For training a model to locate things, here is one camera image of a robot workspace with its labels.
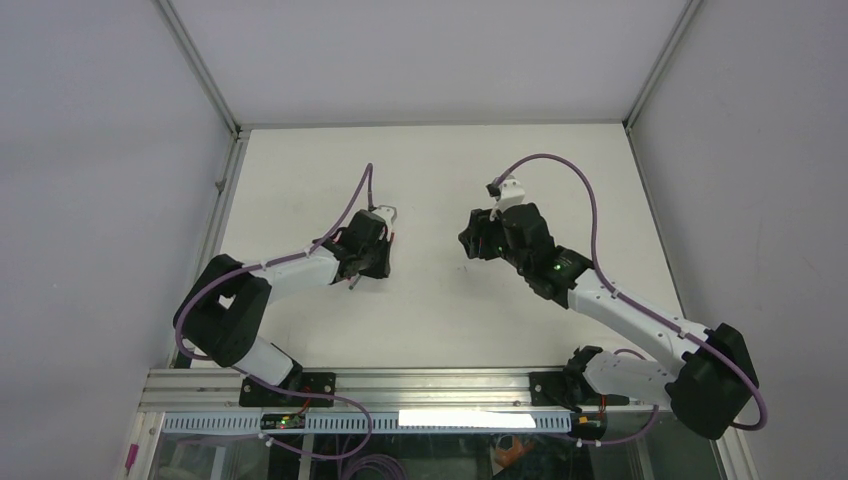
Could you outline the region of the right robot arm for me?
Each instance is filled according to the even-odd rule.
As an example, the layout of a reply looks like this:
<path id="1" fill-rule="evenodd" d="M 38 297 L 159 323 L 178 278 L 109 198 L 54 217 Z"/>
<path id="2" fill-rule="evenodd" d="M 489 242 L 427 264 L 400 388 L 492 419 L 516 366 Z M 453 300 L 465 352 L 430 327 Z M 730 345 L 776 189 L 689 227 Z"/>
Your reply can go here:
<path id="1" fill-rule="evenodd" d="M 504 212 L 475 209 L 458 235 L 470 259 L 501 259 L 544 300 L 584 315 L 636 345 L 646 358 L 578 348 L 553 386 L 551 402 L 575 412 L 608 396 L 668 408 L 690 431 L 716 440 L 729 428 L 763 428 L 768 410 L 742 334 L 708 328 L 640 302 L 595 262 L 556 244 L 533 203 Z"/>

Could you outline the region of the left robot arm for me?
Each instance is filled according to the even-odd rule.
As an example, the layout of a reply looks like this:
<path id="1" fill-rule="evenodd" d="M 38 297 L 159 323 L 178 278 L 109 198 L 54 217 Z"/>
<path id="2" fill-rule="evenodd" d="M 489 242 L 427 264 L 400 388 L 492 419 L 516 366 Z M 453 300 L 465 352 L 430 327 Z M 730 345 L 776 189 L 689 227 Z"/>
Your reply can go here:
<path id="1" fill-rule="evenodd" d="M 317 249 L 256 266 L 226 254 L 214 257 L 175 314 L 178 341 L 189 341 L 220 367 L 263 382 L 263 394 L 275 405 L 294 403 L 303 367 L 260 336 L 266 308 L 311 288 L 387 278 L 396 218 L 392 206 L 361 209 Z"/>

